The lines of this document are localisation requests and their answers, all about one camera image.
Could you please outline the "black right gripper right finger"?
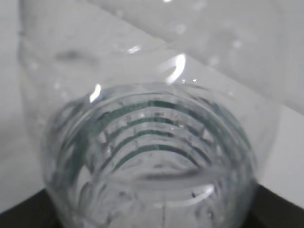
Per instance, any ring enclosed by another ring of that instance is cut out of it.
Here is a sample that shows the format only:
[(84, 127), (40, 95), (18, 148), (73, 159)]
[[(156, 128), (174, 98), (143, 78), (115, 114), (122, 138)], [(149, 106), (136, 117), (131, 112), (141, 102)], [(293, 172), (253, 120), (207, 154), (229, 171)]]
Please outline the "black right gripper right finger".
[(304, 210), (260, 185), (242, 227), (304, 228)]

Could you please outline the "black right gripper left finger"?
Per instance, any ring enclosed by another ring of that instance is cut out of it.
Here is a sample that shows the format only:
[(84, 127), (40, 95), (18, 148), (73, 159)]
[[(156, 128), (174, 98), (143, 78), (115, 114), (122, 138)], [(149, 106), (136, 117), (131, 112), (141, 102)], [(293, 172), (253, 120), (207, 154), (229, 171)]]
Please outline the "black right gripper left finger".
[(58, 228), (59, 219), (45, 190), (0, 214), (2, 228)]

